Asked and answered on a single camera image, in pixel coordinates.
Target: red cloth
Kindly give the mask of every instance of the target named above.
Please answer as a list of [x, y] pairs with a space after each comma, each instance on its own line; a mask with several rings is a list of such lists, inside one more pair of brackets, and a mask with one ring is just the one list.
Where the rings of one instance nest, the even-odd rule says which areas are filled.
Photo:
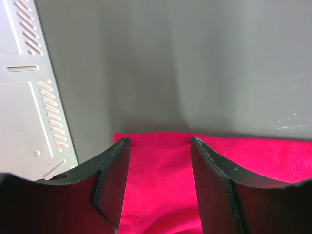
[[312, 143], [217, 138], [189, 133], [115, 134], [131, 139], [119, 234], [202, 233], [191, 165], [191, 136], [235, 163], [285, 182], [312, 177]]

